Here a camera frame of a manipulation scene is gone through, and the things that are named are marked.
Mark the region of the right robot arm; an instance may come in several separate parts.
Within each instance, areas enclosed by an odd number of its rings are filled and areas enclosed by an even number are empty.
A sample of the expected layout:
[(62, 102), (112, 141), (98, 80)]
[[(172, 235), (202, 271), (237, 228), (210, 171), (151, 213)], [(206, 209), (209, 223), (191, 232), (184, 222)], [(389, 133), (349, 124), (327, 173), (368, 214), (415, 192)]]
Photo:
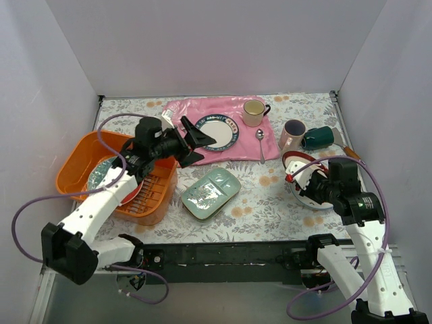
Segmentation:
[(288, 162), (288, 182), (298, 184), (302, 193), (316, 203), (329, 203), (341, 217), (356, 249), (361, 272), (346, 260), (331, 234), (308, 239), (306, 262), (327, 270), (344, 297), (339, 311), (351, 307), (352, 323), (428, 323), (427, 315), (415, 310), (407, 297), (388, 245), (389, 212), (381, 189), (364, 192), (358, 170), (371, 171), (358, 159), (328, 158), (328, 172), (312, 163)]

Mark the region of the cream plate dark red rim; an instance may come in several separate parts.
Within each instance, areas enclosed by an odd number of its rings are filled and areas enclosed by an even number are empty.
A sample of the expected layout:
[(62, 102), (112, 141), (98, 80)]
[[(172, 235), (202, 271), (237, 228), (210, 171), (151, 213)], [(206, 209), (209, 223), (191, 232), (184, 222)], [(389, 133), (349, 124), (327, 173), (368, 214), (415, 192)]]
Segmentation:
[[(290, 162), (301, 162), (306, 165), (314, 160), (314, 157), (300, 151), (287, 151), (282, 155), (282, 162), (285, 169), (287, 169)], [(328, 168), (320, 163), (311, 165), (310, 169), (319, 170), (323, 175), (328, 175)]]

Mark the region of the red and teal floral plate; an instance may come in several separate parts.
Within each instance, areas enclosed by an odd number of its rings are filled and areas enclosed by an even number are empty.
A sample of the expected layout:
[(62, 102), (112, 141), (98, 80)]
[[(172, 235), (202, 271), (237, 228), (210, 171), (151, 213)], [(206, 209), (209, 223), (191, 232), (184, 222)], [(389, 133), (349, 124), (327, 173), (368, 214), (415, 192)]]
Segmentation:
[[(100, 163), (91, 171), (87, 183), (86, 183), (86, 190), (94, 190), (96, 189), (99, 184), (102, 182), (103, 178), (106, 176), (107, 172), (111, 168), (112, 163), (115, 161), (115, 157), (109, 157), (107, 159), (104, 159), (100, 161)], [(129, 203), (131, 200), (133, 200), (140, 190), (142, 189), (143, 183), (139, 183), (137, 187), (131, 193), (129, 193), (120, 203), (120, 206), (125, 205)]]

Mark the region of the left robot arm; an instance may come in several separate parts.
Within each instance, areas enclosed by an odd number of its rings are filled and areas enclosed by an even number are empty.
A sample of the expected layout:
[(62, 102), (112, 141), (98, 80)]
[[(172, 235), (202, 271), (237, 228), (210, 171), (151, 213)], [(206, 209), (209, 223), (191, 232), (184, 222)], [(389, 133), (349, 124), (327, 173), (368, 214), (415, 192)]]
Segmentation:
[(133, 138), (116, 152), (117, 159), (86, 200), (59, 224), (48, 223), (41, 232), (43, 264), (75, 284), (87, 282), (96, 269), (125, 266), (138, 269), (144, 260), (143, 243), (128, 234), (95, 243), (103, 223), (152, 172), (156, 161), (174, 157), (181, 167), (202, 160), (195, 150), (215, 144), (187, 117), (181, 118), (186, 130), (182, 136), (175, 126), (164, 127), (157, 117), (143, 117)]

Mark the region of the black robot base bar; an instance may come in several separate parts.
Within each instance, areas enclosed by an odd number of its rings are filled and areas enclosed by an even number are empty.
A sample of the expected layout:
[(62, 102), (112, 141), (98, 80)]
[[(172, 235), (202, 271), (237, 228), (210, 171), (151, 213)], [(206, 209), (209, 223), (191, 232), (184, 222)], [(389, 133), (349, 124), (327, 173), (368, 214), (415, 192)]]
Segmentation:
[(147, 244), (141, 265), (169, 283), (301, 284), (321, 272), (306, 240)]

